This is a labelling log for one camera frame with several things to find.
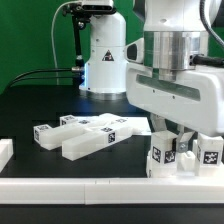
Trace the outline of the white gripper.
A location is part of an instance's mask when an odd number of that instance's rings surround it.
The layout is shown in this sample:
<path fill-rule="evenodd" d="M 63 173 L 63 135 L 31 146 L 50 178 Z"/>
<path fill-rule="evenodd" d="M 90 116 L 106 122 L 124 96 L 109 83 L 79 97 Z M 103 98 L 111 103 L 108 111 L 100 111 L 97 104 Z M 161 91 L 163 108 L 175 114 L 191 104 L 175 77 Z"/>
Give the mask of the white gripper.
<path fill-rule="evenodd" d="M 197 66 L 195 70 L 178 72 L 175 82 L 167 82 L 158 80 L 149 67 L 129 63 L 126 93 L 130 104 L 153 113 L 150 120 L 155 132 L 167 129 L 164 118 L 180 124 L 178 153 L 188 151 L 194 131 L 212 137 L 224 135 L 222 68 Z"/>

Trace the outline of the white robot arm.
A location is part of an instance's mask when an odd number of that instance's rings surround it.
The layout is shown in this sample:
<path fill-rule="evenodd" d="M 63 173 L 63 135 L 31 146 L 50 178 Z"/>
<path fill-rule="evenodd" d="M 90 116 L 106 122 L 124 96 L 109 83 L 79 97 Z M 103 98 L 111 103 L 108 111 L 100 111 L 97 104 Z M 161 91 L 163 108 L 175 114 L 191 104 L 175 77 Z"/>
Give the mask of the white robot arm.
<path fill-rule="evenodd" d="M 224 59 L 208 55 L 222 0 L 134 0 L 143 37 L 127 45 L 130 104 L 209 137 L 224 135 Z"/>

